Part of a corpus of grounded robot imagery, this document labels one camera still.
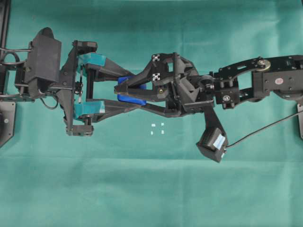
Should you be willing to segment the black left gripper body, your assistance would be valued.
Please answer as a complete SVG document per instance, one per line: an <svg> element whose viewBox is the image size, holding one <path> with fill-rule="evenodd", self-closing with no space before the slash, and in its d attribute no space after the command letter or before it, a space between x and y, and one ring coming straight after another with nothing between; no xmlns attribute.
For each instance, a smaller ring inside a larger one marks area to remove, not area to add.
<svg viewBox="0 0 303 227"><path fill-rule="evenodd" d="M98 48L97 43L75 40L62 67L62 43L54 38L51 28L41 29L29 47L31 51L25 63L24 82L28 85L30 97L38 99L48 95L54 96L64 111L66 133L70 136L91 136L92 125L87 122L83 125L73 124L75 78L78 56L95 51Z"/></svg>

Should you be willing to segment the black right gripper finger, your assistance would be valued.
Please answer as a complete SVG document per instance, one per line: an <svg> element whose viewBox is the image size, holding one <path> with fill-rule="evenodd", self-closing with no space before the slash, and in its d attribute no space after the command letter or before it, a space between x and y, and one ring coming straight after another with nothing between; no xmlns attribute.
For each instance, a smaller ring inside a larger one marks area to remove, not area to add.
<svg viewBox="0 0 303 227"><path fill-rule="evenodd" d="M154 90L147 89L134 89L128 92L127 88L115 88L114 92L116 94L129 95L135 98L143 99L149 102L166 102L167 106L157 106L152 104L146 104L141 108L145 111L157 114L163 117L181 117L182 110L179 105L176 105L172 108L169 107L169 104L176 104L175 100L171 97L171 94L168 89L159 88Z"/></svg>
<svg viewBox="0 0 303 227"><path fill-rule="evenodd" d="M158 53L151 57L150 62L139 74L132 76L115 88L135 88L135 86L151 82L153 89L159 89L173 81L174 72L169 71L169 64L175 64L175 53Z"/></svg>

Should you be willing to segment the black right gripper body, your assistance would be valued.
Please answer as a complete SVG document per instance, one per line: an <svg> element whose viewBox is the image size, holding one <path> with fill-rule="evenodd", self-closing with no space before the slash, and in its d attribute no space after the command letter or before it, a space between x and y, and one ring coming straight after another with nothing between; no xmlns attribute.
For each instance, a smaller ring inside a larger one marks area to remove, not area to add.
<svg viewBox="0 0 303 227"><path fill-rule="evenodd" d="M164 117L181 117L202 113L214 107L213 89L206 90L194 64L178 53L157 53L151 57L151 81L157 91L156 101L166 106L151 105L151 112Z"/></svg>

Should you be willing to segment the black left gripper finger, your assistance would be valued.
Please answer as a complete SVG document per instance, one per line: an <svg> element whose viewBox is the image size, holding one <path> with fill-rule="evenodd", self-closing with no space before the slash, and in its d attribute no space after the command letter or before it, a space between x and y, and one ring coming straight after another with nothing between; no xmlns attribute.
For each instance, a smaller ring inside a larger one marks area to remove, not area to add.
<svg viewBox="0 0 303 227"><path fill-rule="evenodd" d="M106 118L127 113L135 109L140 109L142 105L114 101L109 99L88 99L82 103L74 105L73 118L78 121L84 121L87 116L92 118L92 122L99 122Z"/></svg>
<svg viewBox="0 0 303 227"><path fill-rule="evenodd" d="M125 76L135 76L132 72L120 67L114 61L98 53L86 53L78 56L77 72L80 73L80 67L84 65L84 75L93 70L92 76L94 82L118 81L118 78Z"/></svg>

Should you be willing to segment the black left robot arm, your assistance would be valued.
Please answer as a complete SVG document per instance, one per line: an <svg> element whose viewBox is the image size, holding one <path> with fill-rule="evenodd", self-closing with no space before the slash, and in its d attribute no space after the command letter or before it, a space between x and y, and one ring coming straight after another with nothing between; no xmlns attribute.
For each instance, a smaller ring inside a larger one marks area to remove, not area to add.
<svg viewBox="0 0 303 227"><path fill-rule="evenodd" d="M126 82L131 72L97 53L96 42L72 42L67 60L61 64L62 43L51 28L41 29L24 49L2 49L0 57L0 100L17 102L55 100L63 110L66 133L91 136L93 124L103 119L146 106L140 98L126 100L95 99L95 82Z"/></svg>

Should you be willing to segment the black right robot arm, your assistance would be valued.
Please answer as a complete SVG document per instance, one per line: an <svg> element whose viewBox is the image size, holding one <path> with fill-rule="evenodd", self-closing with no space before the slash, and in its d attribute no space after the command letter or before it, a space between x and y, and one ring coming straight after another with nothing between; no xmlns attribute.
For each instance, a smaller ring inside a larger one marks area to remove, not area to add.
<svg viewBox="0 0 303 227"><path fill-rule="evenodd" d="M232 109L274 92L303 102L303 57L257 57L199 75L178 53L157 53L146 68L115 86L116 94L147 101L144 109L165 117L205 113L216 104Z"/></svg>

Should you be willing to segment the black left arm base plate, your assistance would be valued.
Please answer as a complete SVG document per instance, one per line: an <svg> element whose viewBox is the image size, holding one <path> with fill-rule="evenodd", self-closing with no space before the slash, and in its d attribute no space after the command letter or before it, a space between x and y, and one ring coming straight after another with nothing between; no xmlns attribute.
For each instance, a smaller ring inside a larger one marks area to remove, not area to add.
<svg viewBox="0 0 303 227"><path fill-rule="evenodd" d="M0 103L0 147L14 136L15 116L15 102Z"/></svg>

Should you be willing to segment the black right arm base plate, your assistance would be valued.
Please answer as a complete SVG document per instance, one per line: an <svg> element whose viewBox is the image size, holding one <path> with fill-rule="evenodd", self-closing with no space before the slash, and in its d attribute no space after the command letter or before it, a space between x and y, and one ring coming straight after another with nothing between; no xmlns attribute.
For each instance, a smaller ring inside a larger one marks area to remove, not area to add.
<svg viewBox="0 0 303 227"><path fill-rule="evenodd" d="M300 103L297 103L297 113L300 138L303 139L303 105Z"/></svg>

